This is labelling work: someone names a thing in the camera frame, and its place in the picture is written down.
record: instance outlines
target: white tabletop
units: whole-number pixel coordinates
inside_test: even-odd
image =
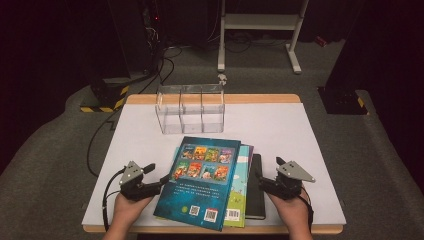
[[[183,134],[162,134],[154,104],[125,104],[82,221],[84,229],[90,232],[102,231],[103,193],[107,182],[117,171],[130,161],[135,161],[140,167],[156,163],[156,169],[145,175],[143,182],[157,182],[169,173],[173,154],[183,136]],[[346,224],[340,202],[302,103],[226,103],[224,132],[189,134],[189,136],[238,139],[244,144],[253,145],[254,153],[262,155],[263,175],[266,178],[273,179],[277,175],[276,156],[283,158],[286,162],[297,162],[316,179],[315,183],[304,182],[315,212],[313,230],[316,229],[316,232],[319,232],[320,226],[336,227],[338,230],[333,233],[337,233]],[[120,176],[111,184],[109,192],[119,190],[119,179]],[[112,219],[114,198],[115,195],[108,199],[109,222]],[[186,228],[189,227],[187,224],[160,220],[153,216],[158,198],[156,196],[145,208],[134,224],[133,231],[166,232],[167,227],[177,227],[184,232],[184,229],[189,229]],[[270,229],[279,229],[283,225],[267,196],[265,196],[265,204],[266,219],[246,220],[246,228],[264,227],[264,232],[269,232],[266,226],[271,227]],[[233,231],[237,229],[224,227],[223,230],[223,232]]]

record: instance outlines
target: comic book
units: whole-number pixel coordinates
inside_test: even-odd
[[[224,226],[244,227],[246,211],[246,192],[248,174],[249,146],[240,146],[234,172]]]
[[[185,136],[153,215],[221,231],[240,145],[238,140]]]

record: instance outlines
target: book cover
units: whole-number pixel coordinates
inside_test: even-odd
[[[185,136],[153,215],[221,231],[240,145],[238,140]],[[230,157],[221,161],[222,155]]]
[[[237,158],[224,226],[244,227],[249,146],[242,145]]]
[[[265,195],[259,189],[259,179],[255,176],[258,173],[262,176],[262,158],[260,154],[253,154],[252,163],[247,181],[246,194],[246,219],[265,219]]]

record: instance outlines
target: clear plastic box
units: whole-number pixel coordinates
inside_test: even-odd
[[[221,84],[159,86],[156,115],[163,134],[224,131]]]

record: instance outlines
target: gray carpet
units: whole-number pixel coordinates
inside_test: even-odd
[[[369,115],[325,112],[317,87],[325,85],[342,46],[343,42],[325,48],[298,43],[301,75],[293,74],[282,45],[252,46],[241,53],[227,51],[225,91],[300,96],[347,220],[341,234],[316,235],[315,239],[424,239],[423,195],[388,140],[367,92],[358,91],[358,95]],[[244,47],[227,44],[233,51]],[[175,69],[165,85],[218,82],[217,50],[187,47],[179,53],[180,49],[166,52]],[[171,69],[165,61],[161,75],[165,77]],[[131,85],[129,94],[147,84]],[[158,84],[155,80],[144,93],[155,93]],[[0,239],[101,239],[102,234],[84,232],[81,221],[96,183],[86,165],[87,148],[110,114],[79,111],[87,90],[70,96],[66,111],[40,127],[1,175]],[[117,121],[119,113],[112,119]],[[113,137],[110,126],[100,129],[91,146],[90,166],[97,173]]]

